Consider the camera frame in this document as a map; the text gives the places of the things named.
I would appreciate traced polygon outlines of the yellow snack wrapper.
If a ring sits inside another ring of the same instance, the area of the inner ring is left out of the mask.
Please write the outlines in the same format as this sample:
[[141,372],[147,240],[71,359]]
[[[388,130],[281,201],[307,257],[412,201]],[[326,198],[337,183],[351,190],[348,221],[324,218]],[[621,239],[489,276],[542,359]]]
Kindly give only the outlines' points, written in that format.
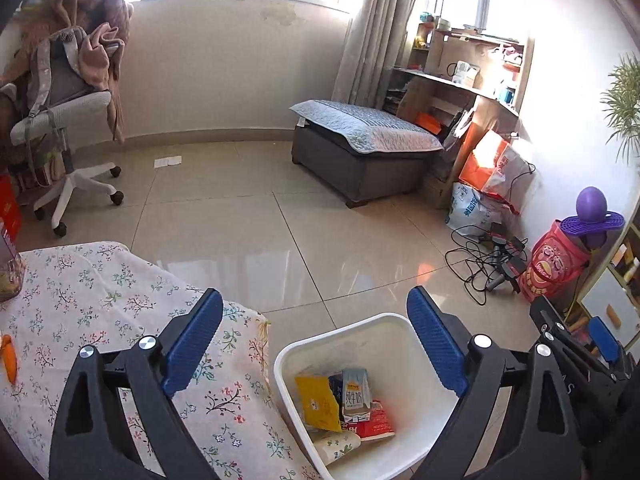
[[326,376],[296,376],[295,385],[308,426],[341,432],[340,408]]

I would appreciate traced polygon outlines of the blue milk carton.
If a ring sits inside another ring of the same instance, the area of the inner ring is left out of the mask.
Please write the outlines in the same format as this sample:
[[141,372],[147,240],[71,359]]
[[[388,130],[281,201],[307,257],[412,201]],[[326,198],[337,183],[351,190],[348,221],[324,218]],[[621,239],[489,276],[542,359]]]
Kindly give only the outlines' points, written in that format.
[[370,419],[372,404],[368,372],[364,368],[345,368],[342,378],[344,422],[366,422]]

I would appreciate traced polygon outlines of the floral white paper cup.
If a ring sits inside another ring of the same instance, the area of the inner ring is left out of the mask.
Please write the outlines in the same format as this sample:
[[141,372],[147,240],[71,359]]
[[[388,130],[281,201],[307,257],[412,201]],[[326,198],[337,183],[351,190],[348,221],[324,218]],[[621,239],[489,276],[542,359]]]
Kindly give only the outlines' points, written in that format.
[[356,451],[361,445],[361,439],[356,432],[345,430],[342,432],[329,432],[321,439],[314,441],[316,449],[323,465],[329,466]]

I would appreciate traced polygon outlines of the blue cardboard box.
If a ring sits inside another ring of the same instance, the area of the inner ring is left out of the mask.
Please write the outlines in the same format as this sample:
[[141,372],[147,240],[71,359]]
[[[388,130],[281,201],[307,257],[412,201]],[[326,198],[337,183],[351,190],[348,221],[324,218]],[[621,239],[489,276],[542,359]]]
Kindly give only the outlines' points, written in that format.
[[328,378],[329,386],[337,403],[338,418],[344,422],[343,415],[343,373],[331,375]]

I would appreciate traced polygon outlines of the white trash bin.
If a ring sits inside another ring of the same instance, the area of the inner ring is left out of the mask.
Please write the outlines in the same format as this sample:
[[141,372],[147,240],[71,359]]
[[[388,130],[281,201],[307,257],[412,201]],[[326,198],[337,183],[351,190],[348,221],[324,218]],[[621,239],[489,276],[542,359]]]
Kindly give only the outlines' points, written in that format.
[[[395,435],[326,466],[314,448],[317,437],[305,427],[295,377],[349,367],[368,372]],[[278,353],[273,374],[294,436],[323,479],[395,479],[408,472],[431,451],[458,400],[440,383],[410,322],[395,313],[292,342]]]

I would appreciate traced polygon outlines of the orange peel piece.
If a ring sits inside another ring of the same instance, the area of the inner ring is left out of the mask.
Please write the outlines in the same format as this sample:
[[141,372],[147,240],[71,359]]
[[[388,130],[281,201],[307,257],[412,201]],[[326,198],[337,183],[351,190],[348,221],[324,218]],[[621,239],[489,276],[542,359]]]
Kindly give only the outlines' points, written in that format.
[[16,383],[17,357],[14,344],[10,335],[1,336],[1,359],[6,369],[6,377],[11,385]]

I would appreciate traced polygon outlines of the floral tablecloth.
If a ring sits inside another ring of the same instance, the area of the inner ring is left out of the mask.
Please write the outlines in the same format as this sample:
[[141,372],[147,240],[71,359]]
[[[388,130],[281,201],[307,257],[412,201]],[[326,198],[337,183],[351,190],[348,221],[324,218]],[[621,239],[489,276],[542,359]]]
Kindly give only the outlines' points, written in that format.
[[[45,476],[58,404],[79,350],[129,349],[188,313],[203,292],[115,242],[35,249],[22,259],[22,290],[1,306],[1,329],[17,357],[16,378],[1,384],[1,421]],[[190,384],[174,396],[175,409],[221,478],[316,478],[273,401],[268,344],[267,319],[226,301]]]

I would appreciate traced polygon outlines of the red snack box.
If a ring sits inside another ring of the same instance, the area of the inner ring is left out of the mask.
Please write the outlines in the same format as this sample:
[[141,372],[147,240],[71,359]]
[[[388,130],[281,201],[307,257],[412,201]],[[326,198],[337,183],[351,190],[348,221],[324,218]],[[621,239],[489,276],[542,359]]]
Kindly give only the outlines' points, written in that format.
[[346,422],[343,429],[358,436],[361,442],[374,442],[391,438],[395,430],[390,423],[383,404],[378,399],[371,403],[370,418],[363,422]]

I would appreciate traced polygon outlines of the purple bounce ball toy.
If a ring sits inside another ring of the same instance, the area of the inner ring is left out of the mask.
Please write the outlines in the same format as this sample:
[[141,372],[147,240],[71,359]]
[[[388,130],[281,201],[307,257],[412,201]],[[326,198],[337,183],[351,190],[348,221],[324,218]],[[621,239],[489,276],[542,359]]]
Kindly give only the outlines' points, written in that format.
[[625,225],[625,218],[608,209],[605,195],[594,186],[587,186],[579,192],[575,210],[574,216],[561,221],[561,231],[566,236],[578,238],[589,250],[602,247],[609,232],[619,231]]

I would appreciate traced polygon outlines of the clear jar black lid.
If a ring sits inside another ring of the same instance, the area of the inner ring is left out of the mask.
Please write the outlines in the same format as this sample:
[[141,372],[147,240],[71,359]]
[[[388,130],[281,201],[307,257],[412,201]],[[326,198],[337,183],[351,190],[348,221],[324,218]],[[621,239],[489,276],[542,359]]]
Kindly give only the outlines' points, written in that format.
[[22,290],[26,268],[4,223],[1,222],[0,226],[0,301],[5,302],[17,296]]

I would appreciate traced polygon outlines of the orange white shopping bag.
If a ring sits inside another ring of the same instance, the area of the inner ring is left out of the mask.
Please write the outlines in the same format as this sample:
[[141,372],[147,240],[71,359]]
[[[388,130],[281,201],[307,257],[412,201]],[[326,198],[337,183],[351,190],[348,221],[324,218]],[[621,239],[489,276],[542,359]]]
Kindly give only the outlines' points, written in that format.
[[466,159],[459,181],[518,216],[535,171],[507,140],[489,130]]

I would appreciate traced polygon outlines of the white paper on floor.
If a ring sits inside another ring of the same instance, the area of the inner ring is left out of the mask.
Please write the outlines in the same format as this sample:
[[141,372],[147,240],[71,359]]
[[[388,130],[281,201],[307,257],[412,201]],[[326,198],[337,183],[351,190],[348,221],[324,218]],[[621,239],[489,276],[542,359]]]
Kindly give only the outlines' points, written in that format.
[[154,160],[154,168],[160,169],[165,167],[179,166],[182,164],[182,157],[178,156],[168,156],[157,158]]

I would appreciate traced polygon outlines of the grey backpack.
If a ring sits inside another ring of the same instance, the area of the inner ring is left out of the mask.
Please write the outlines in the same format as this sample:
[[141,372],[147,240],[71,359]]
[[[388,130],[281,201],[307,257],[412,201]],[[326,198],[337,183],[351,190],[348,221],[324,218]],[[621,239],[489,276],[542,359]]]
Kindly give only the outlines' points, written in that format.
[[93,92],[79,66],[80,46],[86,37],[81,27],[73,26],[38,44],[30,61],[29,117]]

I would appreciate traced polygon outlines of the pink blanket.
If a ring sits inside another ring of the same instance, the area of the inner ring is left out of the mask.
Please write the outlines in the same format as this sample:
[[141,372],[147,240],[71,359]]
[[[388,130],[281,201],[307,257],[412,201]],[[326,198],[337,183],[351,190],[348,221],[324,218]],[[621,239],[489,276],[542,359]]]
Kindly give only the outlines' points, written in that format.
[[120,98],[119,81],[122,58],[126,42],[119,38],[119,29],[109,22],[99,24],[81,41],[79,47],[80,76],[86,84],[96,91],[111,93],[110,104],[107,105],[107,125],[113,138],[119,144],[125,142],[122,132],[122,99]]

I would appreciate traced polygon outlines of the beige curtain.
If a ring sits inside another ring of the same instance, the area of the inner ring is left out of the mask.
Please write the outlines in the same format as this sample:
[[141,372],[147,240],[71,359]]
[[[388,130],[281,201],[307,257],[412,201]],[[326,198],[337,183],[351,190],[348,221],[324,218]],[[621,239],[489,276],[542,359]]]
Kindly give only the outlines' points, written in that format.
[[390,75],[407,43],[416,0],[363,0],[346,35],[333,101],[383,106]]

